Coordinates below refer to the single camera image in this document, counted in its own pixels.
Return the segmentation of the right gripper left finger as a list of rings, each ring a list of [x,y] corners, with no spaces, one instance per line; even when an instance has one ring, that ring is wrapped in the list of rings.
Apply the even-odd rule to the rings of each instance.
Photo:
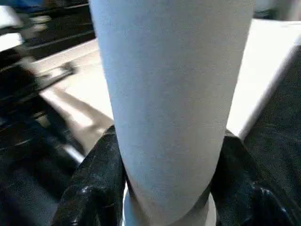
[[[125,183],[117,134],[110,126],[75,170],[51,224],[121,225]]]

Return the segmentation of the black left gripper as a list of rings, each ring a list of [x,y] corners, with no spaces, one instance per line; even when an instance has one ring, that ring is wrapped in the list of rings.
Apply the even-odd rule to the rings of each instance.
[[[0,61],[0,122],[8,121],[13,113],[23,113],[37,118],[49,114],[51,106],[41,92],[74,75],[76,69],[71,62],[62,64],[45,73],[37,74],[25,60]]]

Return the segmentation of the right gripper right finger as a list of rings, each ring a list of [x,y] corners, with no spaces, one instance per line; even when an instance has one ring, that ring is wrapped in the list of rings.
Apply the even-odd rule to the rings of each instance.
[[[301,209],[243,142],[225,133],[211,183],[218,226],[299,226]]]

